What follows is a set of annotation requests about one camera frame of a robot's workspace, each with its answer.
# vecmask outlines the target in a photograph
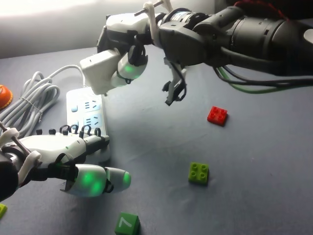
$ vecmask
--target green light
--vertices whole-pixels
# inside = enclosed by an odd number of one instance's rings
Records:
[[[124,186],[129,187],[129,185],[131,185],[131,181],[132,181],[132,177],[131,177],[130,173],[125,172],[124,178],[123,178]]]
[[[91,188],[91,193],[98,195],[99,193],[102,193],[102,182],[97,181],[96,183],[93,184]]]
[[[132,72],[134,69],[131,66],[126,66],[125,71],[126,72]]]
[[[91,184],[94,180],[94,175],[92,173],[86,173],[83,177],[83,184],[85,186]]]

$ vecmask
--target gray table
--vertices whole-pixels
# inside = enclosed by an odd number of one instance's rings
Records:
[[[131,187],[83,199],[58,191],[60,180],[31,182],[4,201],[0,234],[113,235],[121,211],[139,215],[142,235],[313,234],[312,88],[244,94],[199,65],[188,71],[185,100],[168,107],[161,88],[171,72],[161,50],[147,52],[144,74],[110,91],[105,104],[109,164],[132,174]],[[88,48],[0,60],[0,84],[16,99],[35,71],[49,75],[93,53]],[[66,123],[66,92],[81,87],[75,70],[54,82],[62,93],[38,125],[44,133]],[[228,110],[224,128],[206,121],[212,105]],[[188,183],[192,161],[209,164],[207,187]]]

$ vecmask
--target green lego block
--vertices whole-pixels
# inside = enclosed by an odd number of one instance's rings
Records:
[[[121,212],[114,232],[116,235],[136,235],[139,225],[138,215]]]
[[[209,177],[209,165],[201,163],[191,163],[188,180],[192,183],[207,184]]]
[[[0,219],[3,217],[7,209],[8,207],[6,207],[6,205],[0,204]]]

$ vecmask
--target number 7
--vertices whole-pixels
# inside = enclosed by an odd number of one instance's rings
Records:
[[[131,227],[132,225],[128,223],[123,217],[121,217],[121,220],[119,221],[118,227],[120,228],[122,226],[122,223],[125,223],[128,227]]]

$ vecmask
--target robotic hand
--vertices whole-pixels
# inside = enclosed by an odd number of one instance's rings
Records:
[[[98,165],[83,164],[86,156],[109,144],[108,136],[77,133],[69,126],[54,129],[49,135],[29,136],[17,139],[15,128],[6,128],[0,122],[4,133],[0,136],[0,201],[10,197],[18,188],[29,181],[45,181],[48,178],[66,180],[61,191],[82,197],[95,197],[104,192],[119,192],[131,183],[128,172]]]
[[[160,4],[167,14],[154,13],[154,7]],[[216,73],[216,68],[235,65],[278,76],[313,74],[313,28],[306,24],[247,17],[239,7],[228,7],[214,15],[186,8],[173,10],[170,1],[163,0],[145,3],[144,9],[135,14],[107,16],[98,54],[80,63],[94,93],[106,94],[137,79],[148,61],[144,45],[150,44],[164,50],[164,62],[172,70],[172,81],[162,89],[168,92],[168,105],[186,95],[184,68],[201,63],[212,66]],[[304,84],[312,85],[312,80],[292,82],[299,87]]]

